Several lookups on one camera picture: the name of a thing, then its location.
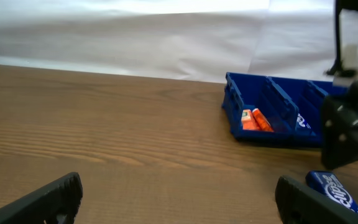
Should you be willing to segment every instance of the brown wooden surface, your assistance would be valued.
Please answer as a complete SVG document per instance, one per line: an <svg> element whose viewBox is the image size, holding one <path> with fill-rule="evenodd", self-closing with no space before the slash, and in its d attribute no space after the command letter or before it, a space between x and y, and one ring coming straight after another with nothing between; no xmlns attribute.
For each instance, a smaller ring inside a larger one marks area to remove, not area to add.
<svg viewBox="0 0 358 224"><path fill-rule="evenodd" d="M240 144L224 85L0 66L0 207L70 172L76 223L280 223L319 152ZM358 162L335 170L358 203Z"/></svg>

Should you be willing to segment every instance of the orange package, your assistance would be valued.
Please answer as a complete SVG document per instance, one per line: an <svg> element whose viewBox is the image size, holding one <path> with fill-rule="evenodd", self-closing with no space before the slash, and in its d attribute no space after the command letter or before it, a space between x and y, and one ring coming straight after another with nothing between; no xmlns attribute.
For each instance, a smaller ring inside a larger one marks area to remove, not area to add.
<svg viewBox="0 0 358 224"><path fill-rule="evenodd" d="M260 131L251 110L242 110L241 123L243 130Z"/></svg>
<svg viewBox="0 0 358 224"><path fill-rule="evenodd" d="M252 111L252 114L254 115L255 120L259 124L261 130L273 132L273 128L271 127L270 123L258 108L255 108Z"/></svg>

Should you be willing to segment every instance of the orange item in bin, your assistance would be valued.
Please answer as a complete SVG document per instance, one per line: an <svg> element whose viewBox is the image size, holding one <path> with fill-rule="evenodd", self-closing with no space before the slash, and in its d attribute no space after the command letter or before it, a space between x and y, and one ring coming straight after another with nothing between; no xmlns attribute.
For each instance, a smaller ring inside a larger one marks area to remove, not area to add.
<svg viewBox="0 0 358 224"><path fill-rule="evenodd" d="M251 110L242 110L241 123L243 130L260 131Z"/></svg>
<svg viewBox="0 0 358 224"><path fill-rule="evenodd" d="M273 132L273 128L271 127L270 123L258 108L255 108L252 111L252 114L254 115L255 120L259 124L261 130Z"/></svg>

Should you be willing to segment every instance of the storage bin compartment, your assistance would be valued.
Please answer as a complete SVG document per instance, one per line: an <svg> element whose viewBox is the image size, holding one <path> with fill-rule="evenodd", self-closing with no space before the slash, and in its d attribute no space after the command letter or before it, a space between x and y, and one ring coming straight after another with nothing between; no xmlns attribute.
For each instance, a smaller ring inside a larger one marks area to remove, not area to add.
<svg viewBox="0 0 358 224"><path fill-rule="evenodd" d="M291 138L298 110L290 97L270 77L226 74L227 85L223 108L231 124L231 133L236 139L263 142L286 142ZM274 132L243 130L243 110L259 108L269 121Z"/></svg>
<svg viewBox="0 0 358 224"><path fill-rule="evenodd" d="M322 145L320 109L324 97L341 95L347 88L332 82L226 74L223 108L236 139L282 142L294 146ZM259 108L274 133L242 129L242 110Z"/></svg>

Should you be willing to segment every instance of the blue plastic tray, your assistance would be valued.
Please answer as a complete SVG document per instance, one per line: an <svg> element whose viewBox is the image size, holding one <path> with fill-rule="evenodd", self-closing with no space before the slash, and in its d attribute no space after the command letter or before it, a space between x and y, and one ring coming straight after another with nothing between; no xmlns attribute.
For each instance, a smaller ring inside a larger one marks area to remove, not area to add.
<svg viewBox="0 0 358 224"><path fill-rule="evenodd" d="M324 97L341 95L346 88L332 82L266 77L239 73L226 74L227 85L222 107L236 139L318 147L322 143L319 110ZM259 108L274 132L243 130L242 110ZM310 125L302 128L301 115Z"/></svg>

